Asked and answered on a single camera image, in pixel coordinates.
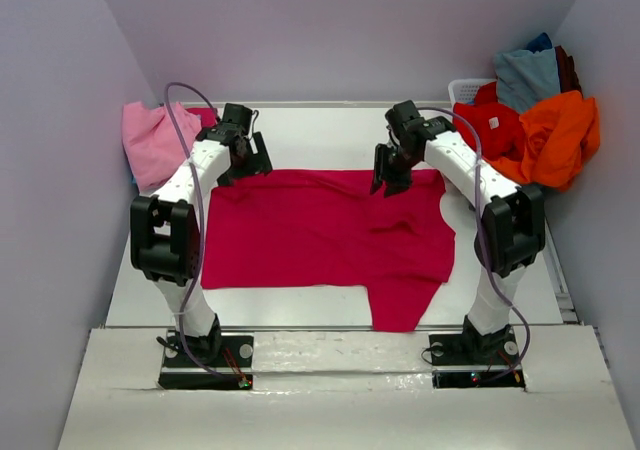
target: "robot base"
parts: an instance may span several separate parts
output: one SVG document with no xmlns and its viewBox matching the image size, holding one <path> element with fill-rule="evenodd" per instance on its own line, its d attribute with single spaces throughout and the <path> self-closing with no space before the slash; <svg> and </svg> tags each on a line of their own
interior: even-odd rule
<svg viewBox="0 0 640 450">
<path fill-rule="evenodd" d="M 208 365 L 220 377 L 206 373 L 195 365 L 180 348 L 178 335 L 175 330 L 167 332 L 165 352 L 162 358 L 162 369 L 158 384 L 166 390 L 251 390 L 253 375 L 250 372 L 253 361 L 252 335 L 222 335 L 220 351 L 216 356 L 202 363 Z M 242 380 L 229 366 L 227 358 L 237 364 L 246 380 Z"/>
<path fill-rule="evenodd" d="M 489 335 L 480 335 L 467 317 L 461 333 L 429 335 L 434 367 L 504 365 L 505 358 L 518 358 L 518 346 L 510 325 Z"/>
</svg>

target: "pink cloth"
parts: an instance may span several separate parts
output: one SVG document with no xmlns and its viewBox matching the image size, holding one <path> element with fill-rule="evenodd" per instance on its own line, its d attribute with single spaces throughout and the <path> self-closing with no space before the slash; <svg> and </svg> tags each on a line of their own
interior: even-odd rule
<svg viewBox="0 0 640 450">
<path fill-rule="evenodd" d="M 179 103 L 171 108 L 191 149 L 202 129 L 200 119 Z M 125 105 L 122 110 L 122 144 L 140 191 L 165 183 L 185 160 L 165 107 L 149 110 L 142 102 Z"/>
<path fill-rule="evenodd" d="M 364 285 L 375 330 L 414 330 L 449 279 L 455 233 L 440 173 L 413 180 L 386 199 L 360 170 L 276 170 L 214 189 L 203 288 Z"/>
</svg>

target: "white basket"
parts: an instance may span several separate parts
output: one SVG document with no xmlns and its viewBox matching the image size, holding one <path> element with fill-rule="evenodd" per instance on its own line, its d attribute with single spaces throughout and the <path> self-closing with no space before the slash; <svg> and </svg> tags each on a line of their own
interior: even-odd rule
<svg viewBox="0 0 640 450">
<path fill-rule="evenodd" d="M 476 98 L 478 89 L 487 83 L 495 82 L 493 78 L 463 78 L 449 84 L 449 99 L 451 106 L 456 103 L 469 103 Z"/>
</svg>

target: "blue cloth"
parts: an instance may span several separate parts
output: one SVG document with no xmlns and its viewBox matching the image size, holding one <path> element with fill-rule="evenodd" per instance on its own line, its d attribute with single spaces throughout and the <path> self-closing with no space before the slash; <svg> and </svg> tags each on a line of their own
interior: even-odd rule
<svg viewBox="0 0 640 450">
<path fill-rule="evenodd" d="M 553 48 L 553 44 L 551 43 L 551 39 L 549 35 L 546 33 L 541 33 L 536 38 L 527 43 L 527 46 L 524 47 L 525 50 L 529 50 L 530 52 L 542 52 L 543 50 L 549 50 Z"/>
<path fill-rule="evenodd" d="M 560 93 L 555 49 L 497 53 L 493 57 L 498 102 L 522 114 L 536 103 Z"/>
</svg>

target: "white platform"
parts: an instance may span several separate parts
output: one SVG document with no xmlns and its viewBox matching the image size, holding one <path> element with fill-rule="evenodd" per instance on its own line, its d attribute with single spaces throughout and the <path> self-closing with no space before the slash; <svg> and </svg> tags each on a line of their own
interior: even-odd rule
<svg viewBox="0 0 640 450">
<path fill-rule="evenodd" d="M 359 332 L 260 332 L 253 391 L 165 391 L 160 332 L 92 332 L 61 450 L 634 448 L 590 327 L 533 328 L 526 392 L 434 390 L 426 333 Z"/>
<path fill-rule="evenodd" d="M 373 169 L 377 143 L 387 140 L 384 113 L 377 108 L 257 107 L 256 131 L 263 132 L 274 168 Z M 475 298 L 480 265 L 473 251 L 475 220 L 468 203 L 448 186 L 441 201 L 446 222 L 456 231 L 456 257 L 450 281 L 438 290 L 421 327 L 460 325 Z M 533 324 L 558 324 L 562 317 L 555 293 L 560 283 L 551 239 L 523 279 L 515 303 Z M 260 258 L 247 248 L 244 259 Z M 224 328 L 362 328 L 371 326 L 363 287 L 221 289 L 205 291 Z M 513 323 L 519 323 L 512 317 Z M 157 327 L 172 324 L 166 303 L 153 283 L 133 269 L 125 249 L 108 327 Z"/>
</svg>

